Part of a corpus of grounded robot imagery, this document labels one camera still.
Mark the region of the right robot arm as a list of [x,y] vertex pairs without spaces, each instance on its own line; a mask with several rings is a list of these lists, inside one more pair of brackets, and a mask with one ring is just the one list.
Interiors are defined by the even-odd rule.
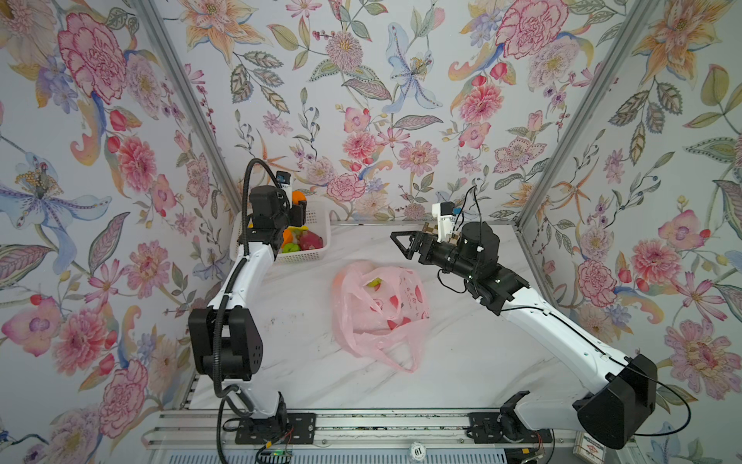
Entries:
[[395,231],[390,238],[406,259],[462,278],[466,294],[527,332],[579,380],[576,392],[558,398],[542,398],[531,391],[514,394],[499,409],[502,438],[516,441],[546,429],[575,430],[620,450],[652,415],[655,363],[608,346],[500,264],[500,238],[488,224],[465,223],[454,244],[423,231]]

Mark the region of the red dragon fruit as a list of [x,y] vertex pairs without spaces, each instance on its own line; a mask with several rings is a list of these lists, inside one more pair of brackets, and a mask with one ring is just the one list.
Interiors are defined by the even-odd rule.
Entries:
[[298,244],[302,251],[315,251],[315,249],[322,249],[325,246],[324,239],[309,230],[303,234],[298,234]]

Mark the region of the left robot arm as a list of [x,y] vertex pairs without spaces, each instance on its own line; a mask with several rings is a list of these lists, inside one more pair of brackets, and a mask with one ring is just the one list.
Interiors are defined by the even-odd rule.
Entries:
[[276,262],[284,232],[292,220],[305,218],[289,185],[256,187],[247,193],[241,214],[237,257],[226,281],[206,307],[189,315],[191,350],[196,370],[213,382],[214,395],[240,418],[268,420],[285,407],[282,394],[251,385],[262,365],[264,344],[250,307]]

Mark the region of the pink plastic bag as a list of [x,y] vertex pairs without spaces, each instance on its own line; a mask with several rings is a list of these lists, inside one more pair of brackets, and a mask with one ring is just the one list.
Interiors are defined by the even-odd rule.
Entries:
[[[366,284],[383,282],[378,290]],[[339,346],[398,371],[419,369],[429,329],[430,307],[419,275],[370,261],[345,266],[330,292],[332,333]]]

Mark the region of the orange fruit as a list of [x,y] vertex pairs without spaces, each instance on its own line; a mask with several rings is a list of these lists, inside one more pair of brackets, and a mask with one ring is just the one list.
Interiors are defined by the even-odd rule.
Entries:
[[288,228],[283,233],[283,243],[284,245],[288,243],[293,243],[295,241],[295,235],[292,228]]
[[292,204],[293,205],[301,205],[305,204],[307,201],[306,196],[301,191],[293,191],[292,193]]

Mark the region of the green apple fruit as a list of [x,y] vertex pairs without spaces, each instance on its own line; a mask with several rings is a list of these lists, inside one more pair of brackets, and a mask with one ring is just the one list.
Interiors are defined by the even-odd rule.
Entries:
[[301,246],[298,243],[287,243],[283,246],[282,252],[283,253],[294,253],[294,252],[300,252]]

